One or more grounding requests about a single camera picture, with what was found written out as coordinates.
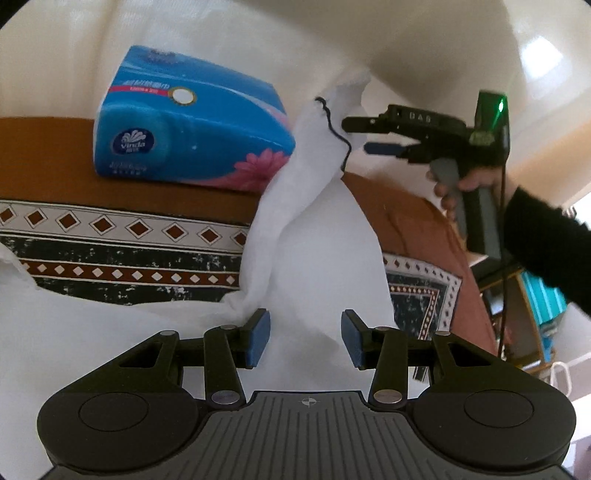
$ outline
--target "pink flower graphic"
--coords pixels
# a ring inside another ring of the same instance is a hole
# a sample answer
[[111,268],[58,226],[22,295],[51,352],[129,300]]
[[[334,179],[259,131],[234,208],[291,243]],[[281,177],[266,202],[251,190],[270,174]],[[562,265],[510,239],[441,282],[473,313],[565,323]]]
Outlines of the pink flower graphic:
[[220,187],[231,190],[247,190],[262,193],[275,174],[287,163],[289,157],[283,152],[275,152],[270,148],[264,150],[259,157],[254,153],[246,156],[246,161],[234,164],[235,171],[218,179],[198,182],[199,185]]

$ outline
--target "white tissue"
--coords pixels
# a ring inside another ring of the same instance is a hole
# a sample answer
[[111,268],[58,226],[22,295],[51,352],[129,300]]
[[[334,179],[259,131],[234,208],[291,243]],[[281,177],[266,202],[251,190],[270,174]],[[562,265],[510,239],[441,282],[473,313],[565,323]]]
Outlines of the white tissue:
[[[343,135],[341,120],[359,107],[368,79],[324,95]],[[51,468],[35,425],[46,399],[164,329],[181,338],[202,336],[222,323],[242,324],[264,307],[271,312],[271,339],[258,367],[240,372],[247,395],[366,394],[372,372],[353,367],[340,338],[340,314],[351,308],[369,326],[394,325],[379,243],[340,181],[347,146],[330,133],[321,104],[304,108],[294,135],[295,152],[267,188],[249,231],[241,291],[221,303],[122,307],[58,295],[35,287],[0,245],[0,473],[7,480],[32,480]],[[186,369],[183,386],[203,395],[201,369]],[[409,394],[419,390],[411,385]]]

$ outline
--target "black sleeve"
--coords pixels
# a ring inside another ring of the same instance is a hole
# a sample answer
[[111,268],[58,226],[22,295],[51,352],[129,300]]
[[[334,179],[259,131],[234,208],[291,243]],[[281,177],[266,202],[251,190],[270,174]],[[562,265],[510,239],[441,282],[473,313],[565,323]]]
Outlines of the black sleeve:
[[534,275],[591,314],[591,232],[518,189],[505,211],[505,246]]

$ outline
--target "gray trigger handle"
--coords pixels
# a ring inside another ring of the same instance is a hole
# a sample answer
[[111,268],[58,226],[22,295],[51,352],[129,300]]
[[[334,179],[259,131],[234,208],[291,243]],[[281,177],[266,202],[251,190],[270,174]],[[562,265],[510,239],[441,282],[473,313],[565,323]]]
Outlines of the gray trigger handle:
[[470,252],[501,258],[501,242],[497,211],[492,192],[480,187],[474,192],[461,192],[457,188],[460,171],[456,160],[438,158],[431,162],[435,178],[449,188],[456,199],[456,222],[460,235],[466,238]]
[[438,158],[431,162],[431,171],[438,182],[443,183],[449,189],[449,196],[456,199],[456,223],[462,238],[467,237],[466,209],[462,192],[457,188],[460,174],[457,170],[457,162],[452,158]]

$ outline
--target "blue gripper pad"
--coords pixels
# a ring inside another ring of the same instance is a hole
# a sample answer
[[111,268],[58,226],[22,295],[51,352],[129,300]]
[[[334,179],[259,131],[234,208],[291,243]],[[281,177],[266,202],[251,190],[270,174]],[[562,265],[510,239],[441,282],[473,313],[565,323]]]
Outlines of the blue gripper pad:
[[246,366],[254,368],[258,365],[262,353],[271,336],[271,315],[265,312],[251,331],[251,338],[246,350]]
[[361,367],[365,363],[363,338],[345,312],[340,317],[340,335],[343,338],[345,347],[347,347],[353,365],[355,368]]

